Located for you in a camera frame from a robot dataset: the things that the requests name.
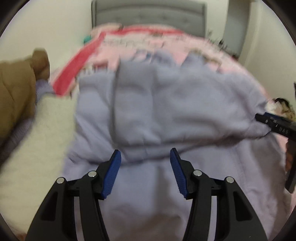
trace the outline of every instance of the metal screw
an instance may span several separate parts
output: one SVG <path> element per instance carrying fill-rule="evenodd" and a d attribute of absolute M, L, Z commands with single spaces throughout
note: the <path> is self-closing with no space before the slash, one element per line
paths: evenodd
<path fill-rule="evenodd" d="M 228 183 L 234 183 L 234 179 L 233 179 L 233 177 L 227 177 L 227 178 L 226 178 L 226 181 L 227 181 Z"/>
<path fill-rule="evenodd" d="M 63 177 L 59 177 L 59 178 L 57 179 L 57 183 L 58 183 L 58 184 L 62 184 L 64 181 L 65 181 L 65 179 L 64 179 Z"/>
<path fill-rule="evenodd" d="M 88 175 L 89 175 L 89 177 L 95 177 L 96 171 L 90 171 Z"/>
<path fill-rule="evenodd" d="M 200 177 L 202 175 L 202 171 L 201 170 L 194 170 L 193 175 L 197 176 L 197 177 Z"/>

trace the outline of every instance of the teal object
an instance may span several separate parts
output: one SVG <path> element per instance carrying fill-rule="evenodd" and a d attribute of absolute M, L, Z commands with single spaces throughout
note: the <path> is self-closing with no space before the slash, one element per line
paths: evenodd
<path fill-rule="evenodd" d="M 83 43 L 84 43 L 84 44 L 87 44 L 89 41 L 91 41 L 91 36 L 90 36 L 90 35 L 88 35 L 88 36 L 86 36 L 86 37 L 84 38 Z"/>

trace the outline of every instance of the blue gripper pad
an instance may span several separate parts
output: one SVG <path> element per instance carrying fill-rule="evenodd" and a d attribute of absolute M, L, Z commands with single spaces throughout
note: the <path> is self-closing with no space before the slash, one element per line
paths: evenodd
<path fill-rule="evenodd" d="M 121 164 L 121 153 L 117 151 L 115 157 L 111 161 L 110 167 L 104 177 L 102 197 L 105 199 L 112 191 L 119 167 Z"/>
<path fill-rule="evenodd" d="M 174 153 L 173 149 L 170 151 L 170 164 L 172 165 L 179 191 L 184 196 L 184 198 L 186 198 L 188 196 L 187 181 L 178 161 L 178 157 Z"/>

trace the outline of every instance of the bedding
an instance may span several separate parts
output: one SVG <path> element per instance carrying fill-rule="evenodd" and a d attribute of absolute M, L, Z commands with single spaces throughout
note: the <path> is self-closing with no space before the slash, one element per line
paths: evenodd
<path fill-rule="evenodd" d="M 158 49 L 168 51 L 178 65 L 188 53 L 201 53 L 213 70 L 221 73 L 241 73 L 266 95 L 264 88 L 251 74 L 228 54 L 204 38 L 188 35 L 175 28 L 106 24 L 95 30 L 95 37 L 84 46 L 56 75 L 51 83 L 58 95 L 69 95 L 77 86 L 79 76 L 87 70 L 108 68 L 115 70 L 119 58 L 144 60 Z"/>
<path fill-rule="evenodd" d="M 159 49 L 162 49 L 163 53 L 167 53 L 170 63 L 174 66 L 184 64 L 184 60 L 189 53 L 197 53 L 202 56 L 206 65 L 214 72 L 244 74 L 248 76 L 250 83 L 254 84 L 265 96 L 268 96 L 261 85 L 229 55 L 220 51 L 207 40 L 190 36 L 175 28 L 165 27 L 165 29 L 162 29 L 159 26 L 139 25 L 125 27 L 122 30 L 118 29 L 117 26 L 110 27 L 105 25 L 98 29 L 94 36 L 93 40 L 84 46 L 65 67 L 61 68 L 56 73 L 56 77 L 54 76 L 51 81 L 56 93 L 61 96 L 72 94 L 74 99 L 45 97 L 38 104 L 36 124 L 32 132 L 22 142 L 21 146 L 17 148 L 11 158 L 8 159 L 0 172 L 0 210 L 4 218 L 21 231 L 27 231 L 46 193 L 55 179 L 61 175 L 62 160 L 67 153 L 67 148 L 74 134 L 73 113 L 76 105 L 76 94 L 73 94 L 73 90 L 78 90 L 79 80 L 83 80 L 86 74 L 93 74 L 106 68 L 109 71 L 114 71 L 118 67 L 120 58 L 150 63 L 153 56 L 155 56 L 155 52 Z M 108 83 L 106 83 L 102 91 L 106 90 L 107 92 L 107 90 L 110 90 L 106 88 L 108 88 Z M 103 100 L 105 103 L 109 101 L 106 96 Z M 258 159 L 259 149 L 270 154 L 268 155 L 270 162 L 266 166 L 267 169 L 260 169 L 262 171 L 260 175 L 266 178 L 263 185 L 273 181 L 269 175 L 272 170 L 279 168 L 279 172 L 282 171 L 282 153 L 279 150 L 270 150 L 270 146 L 278 147 L 273 135 L 268 134 L 263 142 L 260 140 L 256 140 L 253 143 L 246 141 L 240 145 L 235 146 L 234 149 L 249 148 L 250 151 L 247 156 L 252 160 Z M 205 157 L 209 150 L 213 150 L 213 155 Z M 219 178 L 223 179 L 232 170 L 219 163 L 214 158 L 215 155 L 222 155 L 222 158 L 225 160 L 233 157 L 233 153 L 230 156 L 223 154 L 219 150 L 219 146 L 215 145 L 209 148 L 201 148 L 200 153 L 197 155 L 194 151 L 188 151 L 181 157 L 189 161 L 197 159 L 211 160 L 213 162 L 212 168 L 193 161 L 195 163 L 194 167 L 203 169 L 209 176 L 213 177 L 219 170 L 223 170 L 221 176 L 219 176 Z M 249 168 L 259 168 L 257 164 L 252 161 L 249 163 Z M 77 169 L 77 176 L 82 172 L 85 174 L 88 170 L 96 168 L 96 164 L 93 164 L 91 167 L 86 167 L 82 164 L 81 167 L 81 169 Z M 172 226 L 175 227 L 175 231 L 172 234 L 174 238 L 179 239 L 184 234 L 184 225 L 188 219 L 187 215 L 189 214 L 188 210 L 190 209 L 191 202 L 183 200 L 182 195 L 178 193 L 178 187 L 174 184 L 175 180 L 168 163 L 156 164 L 153 161 L 149 161 L 139 164 L 136 169 L 133 169 L 133 167 L 129 168 L 129 165 L 123 165 L 118 175 L 118 178 L 123 183 L 131 183 L 132 185 L 135 182 L 146 182 L 147 185 L 145 187 L 135 186 L 133 190 L 128 190 L 121 183 L 115 182 L 113 189 L 114 197 L 111 194 L 107 202 L 100 204 L 104 209 L 104 220 L 111 239 L 121 236 L 122 230 L 126 227 L 132 228 L 132 231 L 127 232 L 127 236 L 122 237 L 123 240 L 138 240 L 139 237 L 143 238 L 143 236 L 147 240 L 151 238 L 161 240 L 162 235 L 171 234 Z M 15 176 L 18 176 L 22 182 L 16 182 Z M 233 175 L 233 177 L 238 180 L 241 178 L 240 173 Z M 246 189 L 251 189 L 253 191 L 252 195 L 255 198 L 258 192 L 256 184 L 252 182 L 251 178 L 243 180 L 243 183 L 248 182 L 251 185 L 247 185 Z M 146 188 L 152 187 L 156 187 L 155 192 L 145 191 Z M 169 193 L 169 197 L 173 195 L 173 198 L 165 197 L 166 192 Z M 141 207 L 137 206 L 136 200 L 129 199 L 129 194 L 137 194 L 136 198 L 140 198 L 143 203 L 152 203 L 155 196 L 158 195 L 163 197 L 163 200 L 159 200 L 155 204 L 155 209 L 152 210 L 152 213 L 157 213 L 160 209 L 163 209 L 163 213 L 160 216 L 147 220 L 147 217 L 142 215 Z M 19 200 L 20 195 L 24 197 L 21 202 Z M 117 195 L 124 197 L 124 204 L 116 203 Z M 275 193 L 271 192 L 269 196 L 275 197 Z M 181 209 L 175 209 L 175 202 L 180 204 Z M 275 201 L 272 204 L 272 208 L 277 210 L 278 204 Z M 112 209 L 121 211 L 114 214 L 110 211 Z M 180 210 L 184 211 L 181 220 L 177 216 Z M 127 221 L 125 218 L 129 213 L 133 217 L 139 218 L 139 223 L 134 227 L 132 227 L 132 222 Z M 271 219 L 274 218 L 272 217 L 273 214 L 268 213 Z M 278 231 L 282 220 L 283 217 L 280 217 L 274 229 L 270 225 L 265 225 L 265 229 L 270 236 L 273 236 Z M 161 235 L 156 237 L 152 230 L 158 227 L 162 231 Z"/>
<path fill-rule="evenodd" d="M 54 94 L 52 86 L 47 80 L 36 81 L 36 104 L 45 94 Z M 7 160 L 9 155 L 26 136 L 33 123 L 34 117 L 21 121 L 12 130 L 7 140 L 0 146 L 0 165 Z"/>
<path fill-rule="evenodd" d="M 76 102 L 44 96 L 31 131 L 0 169 L 0 210 L 14 231 L 26 233 L 55 180 L 74 135 Z"/>
<path fill-rule="evenodd" d="M 217 73 L 201 55 L 189 54 L 181 66 L 163 51 L 151 61 L 121 60 L 116 74 L 98 70 L 81 78 L 63 176 L 81 178 L 119 149 L 122 166 L 100 205 L 110 239 L 181 240 L 191 202 L 170 167 L 176 147 L 210 177 L 234 177 L 272 239 L 289 206 L 284 153 L 270 128 L 254 119 L 266 103 L 248 76 Z M 212 229 L 209 240 L 214 235 Z"/>
<path fill-rule="evenodd" d="M 22 61 L 0 62 L 0 146 L 19 121 L 35 113 L 36 80 L 49 78 L 45 50 Z"/>

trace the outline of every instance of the gray upholstered headboard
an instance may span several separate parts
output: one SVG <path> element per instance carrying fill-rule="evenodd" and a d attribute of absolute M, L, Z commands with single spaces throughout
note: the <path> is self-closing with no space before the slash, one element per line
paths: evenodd
<path fill-rule="evenodd" d="M 166 24 L 198 37 L 205 36 L 205 3 L 190 0 L 96 0 L 93 27 L 103 23 Z"/>

